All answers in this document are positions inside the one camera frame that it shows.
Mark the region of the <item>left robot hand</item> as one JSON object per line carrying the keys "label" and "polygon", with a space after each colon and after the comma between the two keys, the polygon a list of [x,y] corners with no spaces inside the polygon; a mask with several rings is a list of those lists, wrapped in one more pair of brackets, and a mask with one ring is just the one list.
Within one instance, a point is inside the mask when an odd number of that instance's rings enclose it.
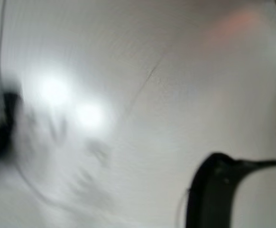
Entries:
{"label": "left robot hand", "polygon": [[189,188],[187,228],[229,228],[237,187],[253,172],[276,167],[276,160],[249,161],[214,152],[199,166]]}

